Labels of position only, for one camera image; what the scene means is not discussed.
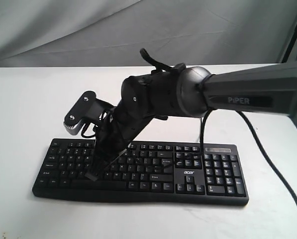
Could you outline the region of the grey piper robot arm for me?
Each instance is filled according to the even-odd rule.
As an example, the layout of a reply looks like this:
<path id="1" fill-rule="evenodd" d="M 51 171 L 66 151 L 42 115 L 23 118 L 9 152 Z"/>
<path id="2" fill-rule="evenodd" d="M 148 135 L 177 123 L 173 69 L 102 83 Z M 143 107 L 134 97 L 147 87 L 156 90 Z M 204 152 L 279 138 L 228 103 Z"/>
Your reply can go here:
<path id="1" fill-rule="evenodd" d="M 201 118 L 211 110 L 288 116 L 297 128 L 297 62 L 224 74 L 190 67 L 130 76 L 96 131 L 86 176 L 96 181 L 156 117 Z"/>

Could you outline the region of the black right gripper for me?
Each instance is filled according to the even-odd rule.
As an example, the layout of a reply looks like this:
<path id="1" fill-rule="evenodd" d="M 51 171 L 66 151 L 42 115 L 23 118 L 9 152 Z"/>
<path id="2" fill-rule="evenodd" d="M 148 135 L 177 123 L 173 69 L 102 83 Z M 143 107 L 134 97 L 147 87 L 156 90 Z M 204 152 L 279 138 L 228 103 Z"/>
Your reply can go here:
<path id="1" fill-rule="evenodd" d="M 95 149 L 91 167 L 85 176 L 97 181 L 103 174 L 106 164 L 114 161 L 153 119 L 153 114 L 132 114 L 125 105 L 114 107 L 111 104 L 92 105 L 92 123 Z"/>

